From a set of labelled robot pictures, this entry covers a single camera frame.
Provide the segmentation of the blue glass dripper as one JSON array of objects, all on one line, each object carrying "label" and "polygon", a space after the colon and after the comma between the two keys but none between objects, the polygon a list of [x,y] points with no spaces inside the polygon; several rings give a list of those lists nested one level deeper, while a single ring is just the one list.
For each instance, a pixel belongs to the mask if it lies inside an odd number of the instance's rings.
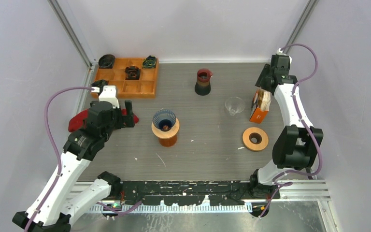
[{"label": "blue glass dripper", "polygon": [[176,115],[171,110],[162,109],[154,114],[152,122],[157,129],[169,131],[176,123]]}]

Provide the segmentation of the orange coffee filter box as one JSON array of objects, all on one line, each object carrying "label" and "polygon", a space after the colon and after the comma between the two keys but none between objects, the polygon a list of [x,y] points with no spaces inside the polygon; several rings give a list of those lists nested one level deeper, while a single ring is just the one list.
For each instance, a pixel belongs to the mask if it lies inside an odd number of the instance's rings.
[{"label": "orange coffee filter box", "polygon": [[266,117],[271,104],[271,93],[258,88],[251,104],[250,122],[261,123]]}]

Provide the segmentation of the orange glass carafe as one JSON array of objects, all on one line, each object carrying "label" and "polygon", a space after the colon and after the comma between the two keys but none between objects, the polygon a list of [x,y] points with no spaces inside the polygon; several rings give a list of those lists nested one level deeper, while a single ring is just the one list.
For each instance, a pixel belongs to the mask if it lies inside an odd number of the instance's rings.
[{"label": "orange glass carafe", "polygon": [[177,135],[173,136],[172,138],[159,138],[159,143],[164,147],[171,147],[176,144],[177,142]]}]

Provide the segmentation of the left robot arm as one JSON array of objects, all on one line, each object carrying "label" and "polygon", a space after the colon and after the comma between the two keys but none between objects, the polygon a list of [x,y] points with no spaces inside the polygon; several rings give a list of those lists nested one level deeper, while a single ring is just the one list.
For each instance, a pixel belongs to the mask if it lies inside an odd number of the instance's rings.
[{"label": "left robot arm", "polygon": [[81,127],[72,132],[60,155],[60,163],[27,211],[16,212],[12,222],[27,232],[69,232],[77,219],[104,198],[117,199],[123,190],[121,179],[104,171],[72,199],[76,181],[102,150],[114,130],[133,128],[132,102],[125,101],[126,114],[107,101],[92,101]]}]

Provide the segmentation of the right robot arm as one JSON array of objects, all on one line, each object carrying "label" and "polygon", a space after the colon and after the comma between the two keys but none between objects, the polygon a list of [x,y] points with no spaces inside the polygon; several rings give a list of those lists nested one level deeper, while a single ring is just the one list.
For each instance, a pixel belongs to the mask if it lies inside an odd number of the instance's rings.
[{"label": "right robot arm", "polygon": [[277,189],[283,176],[303,174],[316,159],[323,131],[313,126],[300,100],[298,80],[290,75],[291,57],[278,52],[265,64],[257,81],[251,103],[250,121],[261,123],[269,111],[271,97],[280,107],[284,128],[272,148],[272,159],[250,176],[249,192],[262,198]]}]

